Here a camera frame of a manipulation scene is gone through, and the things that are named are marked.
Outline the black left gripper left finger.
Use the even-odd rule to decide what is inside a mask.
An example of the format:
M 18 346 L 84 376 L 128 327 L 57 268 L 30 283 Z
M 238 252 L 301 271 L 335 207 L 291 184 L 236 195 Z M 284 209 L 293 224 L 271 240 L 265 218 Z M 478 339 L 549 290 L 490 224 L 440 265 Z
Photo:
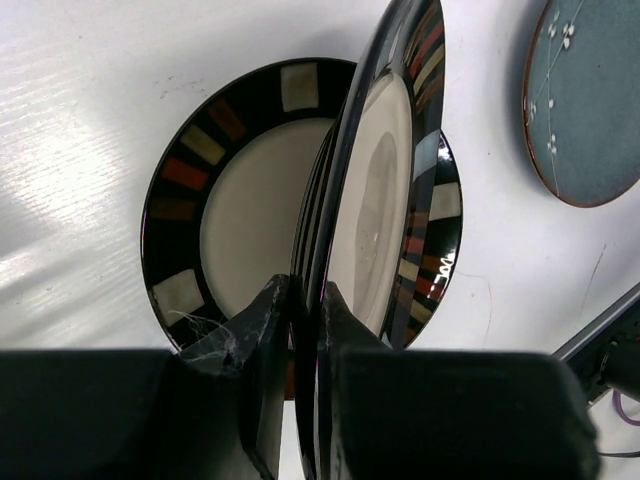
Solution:
M 289 278 L 273 276 L 248 307 L 179 353 L 203 385 L 189 397 L 191 479 L 278 476 L 289 323 Z

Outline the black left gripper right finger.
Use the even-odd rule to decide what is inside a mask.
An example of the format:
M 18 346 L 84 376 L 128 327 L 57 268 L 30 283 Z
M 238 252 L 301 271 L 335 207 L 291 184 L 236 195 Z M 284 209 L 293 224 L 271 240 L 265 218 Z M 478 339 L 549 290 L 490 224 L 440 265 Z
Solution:
M 395 350 L 325 289 L 325 479 L 595 479 L 597 432 L 567 365 L 540 353 Z

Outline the black rimmed cream plate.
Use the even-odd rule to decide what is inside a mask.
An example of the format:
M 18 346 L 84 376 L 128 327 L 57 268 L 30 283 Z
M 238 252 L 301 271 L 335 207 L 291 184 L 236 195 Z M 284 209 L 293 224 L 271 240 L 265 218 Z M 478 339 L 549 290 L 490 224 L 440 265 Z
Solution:
M 186 348 L 289 269 L 303 192 L 353 63 L 271 64 L 209 99 L 165 151 L 142 220 L 144 281 Z

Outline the teal blue floral plate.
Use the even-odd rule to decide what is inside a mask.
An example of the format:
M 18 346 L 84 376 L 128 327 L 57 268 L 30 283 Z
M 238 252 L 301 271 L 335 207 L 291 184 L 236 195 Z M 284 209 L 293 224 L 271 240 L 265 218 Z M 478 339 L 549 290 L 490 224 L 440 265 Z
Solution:
M 523 130 L 545 187 L 591 208 L 639 180 L 639 4 L 549 1 L 525 67 Z

